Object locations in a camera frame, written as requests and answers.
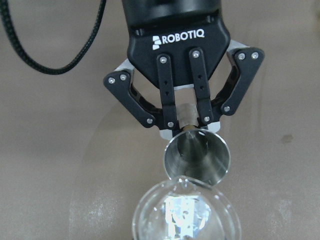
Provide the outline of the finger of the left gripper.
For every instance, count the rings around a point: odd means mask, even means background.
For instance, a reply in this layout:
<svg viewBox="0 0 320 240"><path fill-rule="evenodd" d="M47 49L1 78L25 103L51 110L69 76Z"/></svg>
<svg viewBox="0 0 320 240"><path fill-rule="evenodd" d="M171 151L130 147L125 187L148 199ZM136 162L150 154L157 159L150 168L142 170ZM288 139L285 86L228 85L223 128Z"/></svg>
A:
<svg viewBox="0 0 320 240"><path fill-rule="evenodd" d="M163 139L172 139L179 134L171 57L160 54L156 58L155 78L159 84L162 108L147 101L134 86L135 67L126 59L104 79L109 92L145 128L158 127Z"/></svg>
<svg viewBox="0 0 320 240"><path fill-rule="evenodd" d="M223 88L211 99L205 54L199 47L189 53L199 128L209 129L222 115L235 114L265 57L264 51L257 47L232 48L226 55L231 72Z"/></svg>

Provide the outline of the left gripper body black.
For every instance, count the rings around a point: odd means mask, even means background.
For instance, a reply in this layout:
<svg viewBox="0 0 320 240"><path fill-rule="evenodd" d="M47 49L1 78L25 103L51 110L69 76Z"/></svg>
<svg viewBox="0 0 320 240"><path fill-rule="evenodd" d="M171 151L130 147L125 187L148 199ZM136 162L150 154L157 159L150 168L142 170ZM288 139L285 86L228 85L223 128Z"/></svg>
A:
<svg viewBox="0 0 320 240"><path fill-rule="evenodd" d="M204 53L211 77L227 51L231 37L220 0L124 0L129 33L127 58L156 88L157 57L170 56L175 87L192 83L189 52Z"/></svg>

